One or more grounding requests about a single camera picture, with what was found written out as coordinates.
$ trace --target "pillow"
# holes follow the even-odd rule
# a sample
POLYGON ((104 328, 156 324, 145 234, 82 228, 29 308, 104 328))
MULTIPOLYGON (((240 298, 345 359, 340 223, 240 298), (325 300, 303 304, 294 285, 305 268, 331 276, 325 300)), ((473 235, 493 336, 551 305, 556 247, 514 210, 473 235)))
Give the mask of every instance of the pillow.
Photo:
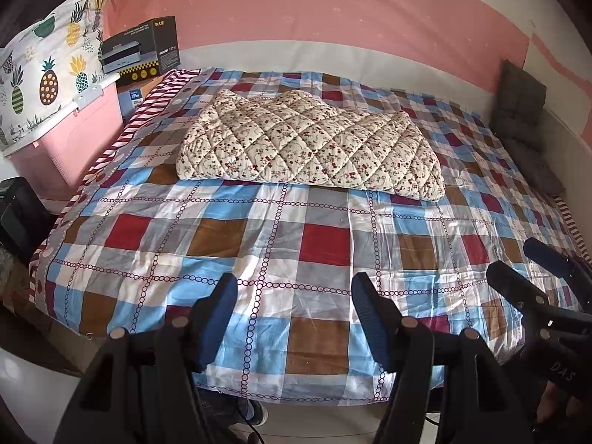
POLYGON ((27 135, 102 78, 106 0, 66 0, 0 54, 0 149, 27 135))
POLYGON ((551 196, 563 194, 565 191, 563 184, 537 152, 513 138, 506 138, 501 143, 529 185, 543 194, 551 196))
POLYGON ((544 149, 543 138, 537 126, 524 122, 519 118, 500 118, 495 121, 492 131, 500 140, 514 138, 539 153, 544 149))
POLYGON ((301 90, 253 100, 219 90, 193 119, 176 169, 182 180, 444 195, 440 162, 408 114, 335 108, 301 90))
POLYGON ((547 87, 506 60, 501 71, 492 120, 520 118, 536 124, 545 104, 547 87))

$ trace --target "bed sheet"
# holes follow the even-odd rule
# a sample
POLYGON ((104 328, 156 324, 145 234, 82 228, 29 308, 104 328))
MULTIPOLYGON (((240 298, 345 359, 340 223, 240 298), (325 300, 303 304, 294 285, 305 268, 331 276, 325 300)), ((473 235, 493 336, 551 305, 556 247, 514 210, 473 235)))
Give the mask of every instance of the bed sheet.
MULTIPOLYGON (((536 237, 575 252, 555 204, 524 181, 480 117, 451 102, 373 89, 322 73, 177 71, 155 88, 97 162, 31 265, 32 298, 81 334, 132 333, 186 315, 223 272, 239 298, 199 385, 271 402, 365 404, 394 376, 372 359, 350 297, 368 273, 403 314, 429 327, 478 330, 499 360, 522 338, 519 315, 485 271, 503 260, 561 307, 565 282, 529 262, 536 237), (402 109, 442 165, 446 196, 179 181, 175 159, 192 118, 219 88, 274 97, 293 88, 348 108, 402 109)), ((435 368, 433 384, 442 382, 435 368)))

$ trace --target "gray cushion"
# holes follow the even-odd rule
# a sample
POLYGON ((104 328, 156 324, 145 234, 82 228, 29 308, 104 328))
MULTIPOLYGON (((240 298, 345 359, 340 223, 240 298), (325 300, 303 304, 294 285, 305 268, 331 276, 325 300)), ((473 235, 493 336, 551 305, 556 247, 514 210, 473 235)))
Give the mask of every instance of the gray cushion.
POLYGON ((547 87, 509 61, 504 62, 495 98, 492 120, 510 117, 536 124, 547 87))
POLYGON ((513 138, 528 145, 539 153, 543 151, 543 138, 541 137, 537 126, 522 121, 519 118, 499 118, 492 125, 492 131, 500 140, 504 140, 504 138, 513 138))
POLYGON ((547 195, 563 194, 563 184, 536 151, 513 138, 505 138, 501 143, 529 185, 547 195))

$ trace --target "white lid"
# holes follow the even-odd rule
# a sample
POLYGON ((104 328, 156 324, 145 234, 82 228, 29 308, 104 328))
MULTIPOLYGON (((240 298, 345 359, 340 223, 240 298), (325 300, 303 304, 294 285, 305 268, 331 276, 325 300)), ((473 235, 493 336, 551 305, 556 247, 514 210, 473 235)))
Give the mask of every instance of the white lid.
MULTIPOLYGON (((100 81, 93 84, 92 87, 96 89, 97 86, 101 87, 103 90, 107 88, 109 85, 115 83, 119 80, 119 73, 109 73, 100 81)), ((75 102, 70 102, 64 108, 61 108, 55 114, 51 115, 47 120, 43 123, 39 124, 38 127, 31 130, 27 135, 22 137, 19 141, 14 142, 10 147, 5 148, 2 151, 2 157, 8 157, 8 155, 12 155, 14 152, 19 151, 20 149, 24 148, 25 146, 33 143, 36 140, 39 140, 43 135, 45 135, 49 130, 55 127, 58 123, 60 123, 64 118, 70 115, 73 111, 78 110, 78 105, 75 102)))

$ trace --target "black cable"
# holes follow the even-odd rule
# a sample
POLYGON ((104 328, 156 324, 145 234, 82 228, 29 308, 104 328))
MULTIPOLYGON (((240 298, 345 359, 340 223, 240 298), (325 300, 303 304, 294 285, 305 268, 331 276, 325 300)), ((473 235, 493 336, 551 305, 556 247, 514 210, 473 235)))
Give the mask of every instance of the black cable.
POLYGON ((237 399, 235 400, 235 407, 236 407, 236 410, 237 410, 237 412, 239 413, 239 416, 241 416, 241 418, 243 419, 243 421, 245 421, 245 424, 247 424, 247 425, 248 425, 248 427, 250 427, 250 428, 253 430, 253 432, 254 432, 254 433, 257 435, 257 437, 259 438, 259 442, 260 442, 261 444, 265 444, 265 441, 264 441, 264 440, 263 440, 263 438, 261 437, 261 434, 259 434, 259 432, 257 431, 257 429, 255 429, 255 428, 254 428, 254 427, 251 425, 251 423, 247 421, 247 418, 246 418, 246 417, 243 415, 243 413, 241 412, 241 408, 239 407, 239 405, 238 405, 238 402, 239 402, 239 399, 237 398, 237 399))
POLYGON ((428 421, 430 424, 434 424, 436 427, 440 425, 440 423, 430 419, 428 416, 424 416, 425 420, 428 421))

